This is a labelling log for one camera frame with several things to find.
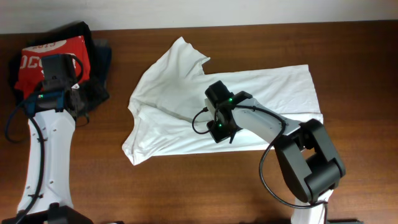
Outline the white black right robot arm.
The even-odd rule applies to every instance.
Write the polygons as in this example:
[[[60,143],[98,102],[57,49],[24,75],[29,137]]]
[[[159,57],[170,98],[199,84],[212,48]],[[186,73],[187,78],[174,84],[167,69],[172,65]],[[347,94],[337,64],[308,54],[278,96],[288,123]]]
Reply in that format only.
[[[262,185],[278,202],[294,209],[292,223],[327,223],[328,199],[346,174],[346,167],[324,125],[310,119],[289,119],[261,105],[245,91],[230,92],[221,81],[205,90],[205,109],[213,115],[208,133],[215,142],[232,141],[242,129],[259,136],[268,146],[259,162]],[[286,186],[296,203],[286,202],[266,184],[264,161],[275,150]]]

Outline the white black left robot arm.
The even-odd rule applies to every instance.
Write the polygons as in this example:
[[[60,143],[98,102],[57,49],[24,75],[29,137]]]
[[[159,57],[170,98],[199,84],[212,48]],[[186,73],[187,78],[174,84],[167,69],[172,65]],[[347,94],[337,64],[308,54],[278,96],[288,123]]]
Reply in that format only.
[[[86,107],[71,54],[43,57],[44,79],[17,105],[28,118],[30,153],[27,178],[17,215],[4,223],[91,223],[73,208],[70,148],[76,119]]]

